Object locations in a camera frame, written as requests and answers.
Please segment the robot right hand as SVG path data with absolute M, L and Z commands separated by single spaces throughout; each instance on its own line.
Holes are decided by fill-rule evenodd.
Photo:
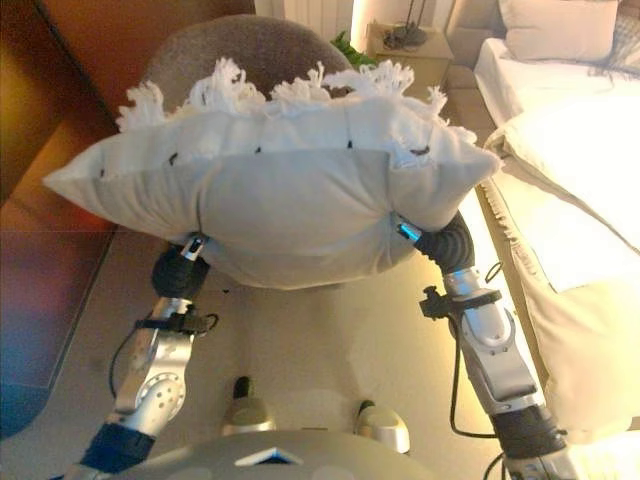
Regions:
M 396 231 L 434 261 L 443 275 L 475 266 L 473 239 L 460 211 L 439 231 L 421 230 L 403 218 L 396 223 Z

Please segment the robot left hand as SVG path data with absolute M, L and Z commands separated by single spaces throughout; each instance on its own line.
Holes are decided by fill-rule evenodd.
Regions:
M 168 245 L 152 270 L 152 286 L 158 296 L 188 300 L 196 297 L 210 269 L 200 256 L 207 241 L 206 236 L 196 234 L 185 245 Z

